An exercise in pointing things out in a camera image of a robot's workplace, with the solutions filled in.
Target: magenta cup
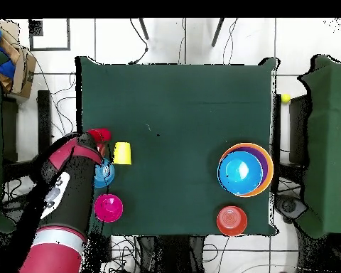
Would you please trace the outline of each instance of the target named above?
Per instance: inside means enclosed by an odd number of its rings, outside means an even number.
[[[112,194],[104,194],[94,203],[94,213],[100,221],[111,223],[118,220],[123,211],[122,201]]]

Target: table leg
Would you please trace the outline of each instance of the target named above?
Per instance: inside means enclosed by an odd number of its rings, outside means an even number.
[[[139,22],[140,22],[140,25],[141,25],[141,29],[143,30],[145,39],[149,40],[148,32],[146,31],[143,18],[138,18],[138,19],[139,19]]]
[[[217,28],[216,28],[216,32],[215,35],[213,36],[213,41],[212,41],[212,47],[215,47],[216,42],[217,42],[217,38],[219,37],[219,33],[222,27],[222,24],[224,23],[224,18],[220,18],[219,19],[219,23],[217,24]]]

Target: red cup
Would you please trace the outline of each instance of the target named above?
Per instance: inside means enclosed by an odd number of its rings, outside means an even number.
[[[227,206],[219,212],[217,226],[224,235],[241,235],[247,227],[247,215],[241,208]]]

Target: tennis ball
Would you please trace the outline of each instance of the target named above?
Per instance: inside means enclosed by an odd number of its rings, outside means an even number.
[[[281,95],[281,102],[287,104],[291,100],[291,96],[288,94]]]

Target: blue bowl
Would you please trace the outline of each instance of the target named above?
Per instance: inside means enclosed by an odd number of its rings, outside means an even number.
[[[96,165],[94,170],[94,187],[104,188],[114,180],[115,170],[114,165],[106,158],[102,160],[101,165]]]
[[[221,160],[217,177],[226,191],[244,195],[259,186],[263,178],[263,168],[254,155],[245,151],[235,151]]]

